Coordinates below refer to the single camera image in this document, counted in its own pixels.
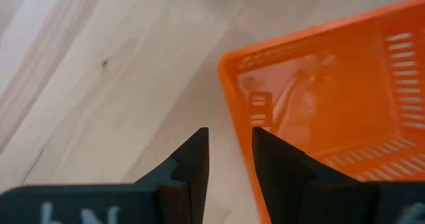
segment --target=black plastic part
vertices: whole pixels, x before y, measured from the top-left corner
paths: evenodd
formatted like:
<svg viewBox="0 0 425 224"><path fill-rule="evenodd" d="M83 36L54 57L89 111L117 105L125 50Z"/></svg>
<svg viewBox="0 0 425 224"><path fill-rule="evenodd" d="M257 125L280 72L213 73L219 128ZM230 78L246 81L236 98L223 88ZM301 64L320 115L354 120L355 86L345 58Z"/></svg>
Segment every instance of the black plastic part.
<svg viewBox="0 0 425 224"><path fill-rule="evenodd" d="M388 224L425 203L423 182L359 182L262 128L253 129L252 149L272 224Z"/></svg>
<svg viewBox="0 0 425 224"><path fill-rule="evenodd" d="M209 178L208 128L128 185L18 187L0 195L1 224L201 224Z"/></svg>

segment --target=orange plastic basket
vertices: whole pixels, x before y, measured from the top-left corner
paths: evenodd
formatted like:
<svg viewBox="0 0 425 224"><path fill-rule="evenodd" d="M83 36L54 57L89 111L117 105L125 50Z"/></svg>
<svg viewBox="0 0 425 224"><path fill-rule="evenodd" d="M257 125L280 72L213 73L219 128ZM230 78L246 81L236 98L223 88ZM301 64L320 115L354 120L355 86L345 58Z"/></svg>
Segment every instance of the orange plastic basket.
<svg viewBox="0 0 425 224"><path fill-rule="evenodd" d="M358 180L425 179L424 51L425 0L409 0L223 56L262 223L253 126Z"/></svg>

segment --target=wood grain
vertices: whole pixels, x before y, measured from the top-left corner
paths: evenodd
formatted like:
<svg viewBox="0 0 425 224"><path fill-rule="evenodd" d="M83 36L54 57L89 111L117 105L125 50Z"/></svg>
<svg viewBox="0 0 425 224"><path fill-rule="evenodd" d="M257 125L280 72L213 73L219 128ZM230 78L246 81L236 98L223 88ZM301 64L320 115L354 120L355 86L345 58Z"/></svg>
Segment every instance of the wood grain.
<svg viewBox="0 0 425 224"><path fill-rule="evenodd" d="M211 129L206 223L257 223L226 51L400 0L0 0L0 189L131 182Z"/></svg>

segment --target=wooden floor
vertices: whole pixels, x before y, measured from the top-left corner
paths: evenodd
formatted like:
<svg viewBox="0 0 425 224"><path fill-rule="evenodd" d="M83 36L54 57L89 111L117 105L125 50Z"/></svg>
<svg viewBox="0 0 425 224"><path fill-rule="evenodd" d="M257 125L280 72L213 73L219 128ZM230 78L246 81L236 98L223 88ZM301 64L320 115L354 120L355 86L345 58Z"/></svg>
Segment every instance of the wooden floor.
<svg viewBox="0 0 425 224"><path fill-rule="evenodd" d="M205 223L257 223L216 66L400 0L0 0L0 190L131 182L201 126Z"/></svg>

